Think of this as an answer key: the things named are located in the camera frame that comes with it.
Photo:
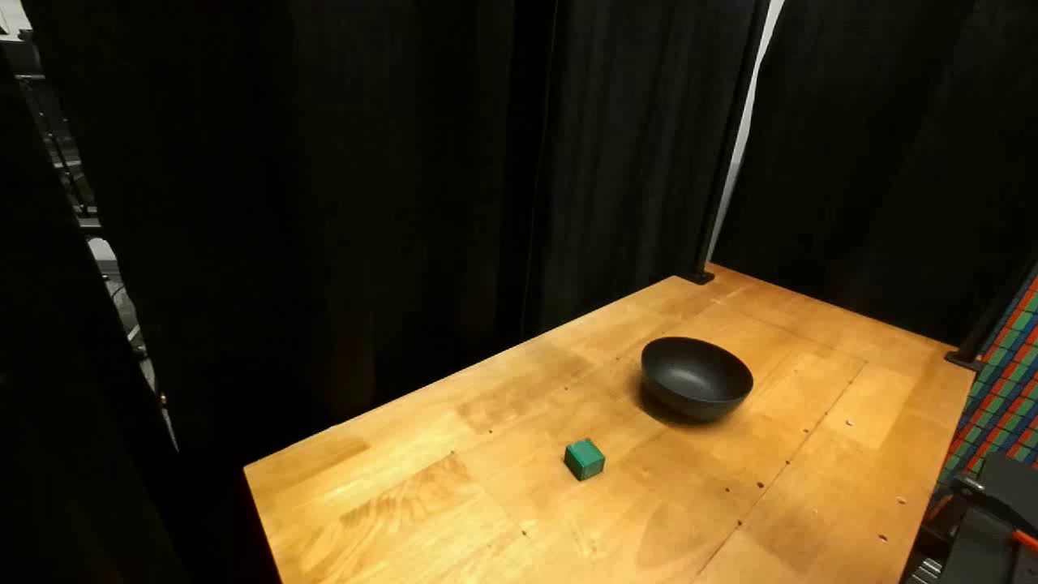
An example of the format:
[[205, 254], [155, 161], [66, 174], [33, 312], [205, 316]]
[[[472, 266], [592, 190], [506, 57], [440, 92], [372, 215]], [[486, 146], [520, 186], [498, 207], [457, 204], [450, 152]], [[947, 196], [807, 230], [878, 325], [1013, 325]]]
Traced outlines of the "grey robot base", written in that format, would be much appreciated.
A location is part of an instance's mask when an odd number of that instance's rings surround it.
[[953, 477], [930, 499], [903, 584], [1038, 584], [1038, 471], [989, 459]]

